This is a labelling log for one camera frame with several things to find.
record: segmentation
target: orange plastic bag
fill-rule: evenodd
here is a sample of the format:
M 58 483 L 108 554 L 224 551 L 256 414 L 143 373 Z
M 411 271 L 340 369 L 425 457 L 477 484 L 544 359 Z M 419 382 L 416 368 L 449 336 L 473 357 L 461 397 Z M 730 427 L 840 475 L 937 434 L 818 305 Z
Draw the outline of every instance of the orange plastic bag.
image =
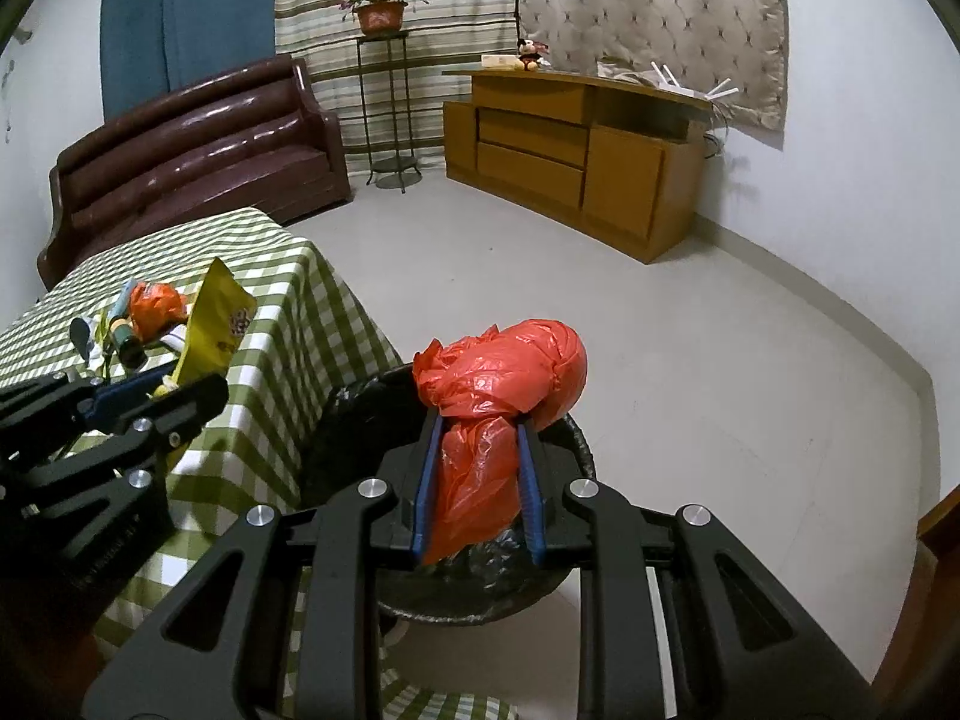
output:
M 494 538 L 520 511 L 517 429 L 529 413 L 536 429 L 561 418 L 587 381 L 587 351 L 551 319 L 496 325 L 450 346 L 435 338 L 414 356 L 421 400 L 456 418 L 443 437 L 433 533 L 424 562 Z
M 147 343 L 167 325 L 186 322 L 186 299 L 169 284 L 141 281 L 130 293 L 130 319 L 133 332 Z

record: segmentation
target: white router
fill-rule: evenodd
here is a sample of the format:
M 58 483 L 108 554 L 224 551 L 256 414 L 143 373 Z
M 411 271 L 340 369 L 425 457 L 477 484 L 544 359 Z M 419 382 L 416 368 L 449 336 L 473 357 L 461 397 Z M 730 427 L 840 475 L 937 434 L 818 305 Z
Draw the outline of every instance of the white router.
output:
M 723 79 L 709 92 L 698 92 L 696 89 L 688 89 L 685 86 L 681 86 L 668 66 L 664 65 L 664 69 L 661 70 L 656 66 L 656 62 L 651 62 L 650 65 L 656 70 L 656 75 L 661 80 L 659 88 L 664 89 L 666 92 L 673 92 L 675 95 L 684 95 L 688 98 L 699 98 L 699 100 L 710 100 L 713 102 L 714 100 L 720 100 L 720 98 L 725 98 L 729 95 L 735 95 L 740 91 L 736 86 L 734 86 L 733 89 L 724 89 L 724 87 L 731 82 L 731 79 Z

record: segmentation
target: sofa backrest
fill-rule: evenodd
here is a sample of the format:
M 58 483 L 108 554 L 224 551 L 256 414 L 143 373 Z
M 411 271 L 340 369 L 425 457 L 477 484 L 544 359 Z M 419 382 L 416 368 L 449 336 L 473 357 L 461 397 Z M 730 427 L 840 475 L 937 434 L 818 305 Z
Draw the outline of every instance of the sofa backrest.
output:
M 144 103 L 56 161 L 71 225 L 102 230 L 191 181 L 304 139 L 294 60 L 280 55 Z

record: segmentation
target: black metal plant stand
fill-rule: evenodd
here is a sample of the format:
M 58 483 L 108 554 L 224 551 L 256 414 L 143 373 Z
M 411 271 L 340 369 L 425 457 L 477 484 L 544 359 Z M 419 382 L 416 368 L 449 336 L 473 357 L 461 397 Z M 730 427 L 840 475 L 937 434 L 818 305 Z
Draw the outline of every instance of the black metal plant stand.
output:
M 405 193 L 406 186 L 403 183 L 403 172 L 405 170 L 415 170 L 416 175 L 421 175 L 419 167 L 416 166 L 416 156 L 414 156 L 414 128 L 410 116 L 410 79 L 407 76 L 407 35 L 409 29 L 402 29 L 397 32 L 381 32 L 373 35 L 361 35 L 357 40 L 357 74 L 360 77 L 360 103 L 363 105 L 363 131 L 367 137 L 367 161 L 370 164 L 370 176 L 367 178 L 367 184 L 373 181 L 373 175 L 381 172 L 392 172 L 397 174 L 400 180 L 400 191 Z M 400 40 L 403 47 L 403 98 L 407 108 L 407 146 L 410 149 L 409 154 L 400 154 L 400 134 L 397 131 L 397 93 L 394 89 L 394 52 L 392 51 L 392 41 Z M 387 44 L 387 78 L 390 79 L 390 117 L 394 123 L 394 156 L 386 157 L 373 161 L 373 150 L 370 145 L 370 125 L 367 122 L 367 95 L 363 83 L 363 55 L 360 47 L 365 43 Z

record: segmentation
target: potted plant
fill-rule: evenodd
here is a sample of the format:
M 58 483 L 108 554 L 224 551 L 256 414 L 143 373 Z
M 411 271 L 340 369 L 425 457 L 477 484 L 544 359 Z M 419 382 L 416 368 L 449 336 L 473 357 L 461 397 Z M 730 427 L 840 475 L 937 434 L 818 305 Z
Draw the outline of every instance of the potted plant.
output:
M 349 10 L 360 19 L 360 30 L 365 35 L 393 32 L 403 25 L 403 9 L 412 1 L 426 0 L 342 0 L 341 10 Z

